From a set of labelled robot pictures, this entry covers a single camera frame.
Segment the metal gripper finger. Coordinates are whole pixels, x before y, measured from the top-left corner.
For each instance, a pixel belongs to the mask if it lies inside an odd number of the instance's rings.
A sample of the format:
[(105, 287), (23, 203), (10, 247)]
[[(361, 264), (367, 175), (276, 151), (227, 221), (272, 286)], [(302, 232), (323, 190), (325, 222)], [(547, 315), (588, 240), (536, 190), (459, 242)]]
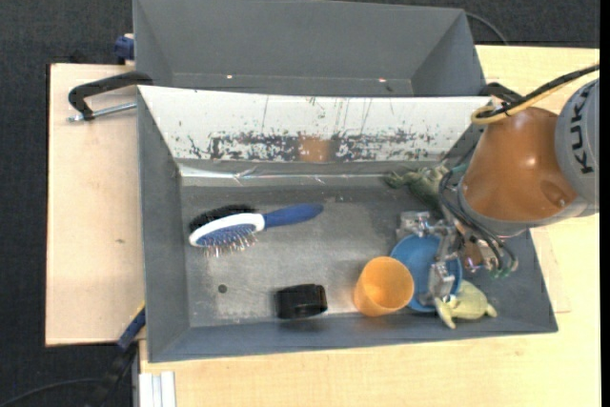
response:
[(420, 303), (434, 303), (451, 293), (455, 276), (451, 275), (446, 262), (435, 262), (428, 269), (424, 290), (419, 294)]
[(404, 238), (411, 234), (419, 237), (445, 235), (446, 232), (446, 223), (442, 219), (433, 218), (429, 212), (403, 212), (397, 219), (397, 238)]

